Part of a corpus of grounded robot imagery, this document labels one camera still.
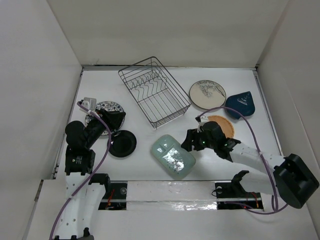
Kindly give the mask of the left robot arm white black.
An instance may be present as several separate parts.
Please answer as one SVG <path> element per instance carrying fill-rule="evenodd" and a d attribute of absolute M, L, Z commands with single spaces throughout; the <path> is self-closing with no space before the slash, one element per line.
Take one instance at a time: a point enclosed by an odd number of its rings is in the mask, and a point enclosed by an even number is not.
<path fill-rule="evenodd" d="M 93 144 L 104 131 L 119 129 L 126 113 L 104 109 L 87 111 L 93 119 L 84 125 L 71 121 L 65 127 L 66 202 L 52 226 L 51 240 L 92 240 L 94 215 L 101 200 L 111 194 L 110 177 L 97 173 Z"/>

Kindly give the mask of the cream round plate tree drawing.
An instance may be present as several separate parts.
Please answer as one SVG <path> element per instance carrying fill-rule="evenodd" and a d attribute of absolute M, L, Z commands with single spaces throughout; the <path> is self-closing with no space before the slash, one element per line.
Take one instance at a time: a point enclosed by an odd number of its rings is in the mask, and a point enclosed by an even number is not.
<path fill-rule="evenodd" d="M 190 87 L 189 97 L 194 105 L 204 110 L 221 107 L 227 99 L 226 91 L 220 84 L 206 79 Z"/>

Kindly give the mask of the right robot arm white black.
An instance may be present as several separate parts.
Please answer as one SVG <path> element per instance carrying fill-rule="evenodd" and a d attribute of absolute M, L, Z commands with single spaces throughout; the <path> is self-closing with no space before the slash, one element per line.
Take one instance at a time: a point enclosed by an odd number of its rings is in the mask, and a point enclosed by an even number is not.
<path fill-rule="evenodd" d="M 249 170 L 237 173 L 228 186 L 237 197 L 250 192 L 272 194 L 281 197 L 289 206 L 300 209 L 320 186 L 300 156 L 261 153 L 237 139 L 226 137 L 215 121 L 187 130 L 181 147 L 188 152 L 212 149 L 221 159 L 246 165 L 266 175 L 263 180 Z"/>

